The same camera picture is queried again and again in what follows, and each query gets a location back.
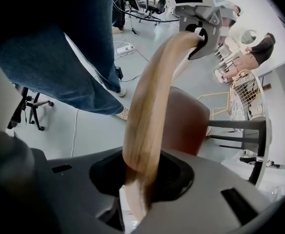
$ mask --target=blue jeans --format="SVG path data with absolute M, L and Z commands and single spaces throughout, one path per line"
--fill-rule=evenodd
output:
M 114 65 L 112 1 L 79 0 L 54 21 L 0 44 L 0 66 L 19 85 L 75 108 L 104 115 L 122 112 L 122 104 L 84 68 L 64 32 L 95 67 L 105 86 L 120 92 Z

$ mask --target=gray floor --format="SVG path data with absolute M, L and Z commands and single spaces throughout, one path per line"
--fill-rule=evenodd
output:
M 140 32 L 134 35 L 130 28 L 130 19 L 126 19 L 126 32 L 115 35 L 115 41 L 130 42 L 137 51 L 128 56 L 116 60 L 116 65 L 122 67 L 123 80 L 129 80 L 142 73 L 148 60 L 156 49 L 171 35 L 178 32 L 177 24 L 161 23 L 154 26 L 152 22 L 138 23 L 132 19 L 133 27 Z M 195 60 L 191 65 L 174 81 L 173 85 L 183 89 L 193 97 L 203 94 L 219 93 L 229 91 L 227 85 L 219 84 L 214 76 L 214 67 L 218 59 L 212 54 Z M 127 94 L 119 100 L 125 106 L 130 106 L 133 93 L 139 78 L 124 83 Z M 48 159 L 69 157 L 72 150 L 72 138 L 74 133 L 75 116 L 77 110 L 62 102 L 55 101 L 55 106 L 50 108 L 44 106 L 39 108 L 41 124 L 46 127 L 44 132 L 38 131 L 35 125 L 25 125 L 24 120 L 15 128 L 17 135 L 30 147 L 42 149 Z M 226 97 L 216 96 L 206 98 L 202 102 L 212 109 L 226 105 Z M 215 119 L 228 119 L 227 114 L 221 114 Z M 73 156 L 81 156 L 107 149 L 122 146 L 125 130 L 125 121 L 114 117 L 93 114 L 79 111 L 76 127 L 76 137 Z M 220 144 L 239 145 L 229 141 L 208 139 L 203 144 L 199 155 L 208 159 L 221 162 L 237 153 L 235 149 L 221 148 Z

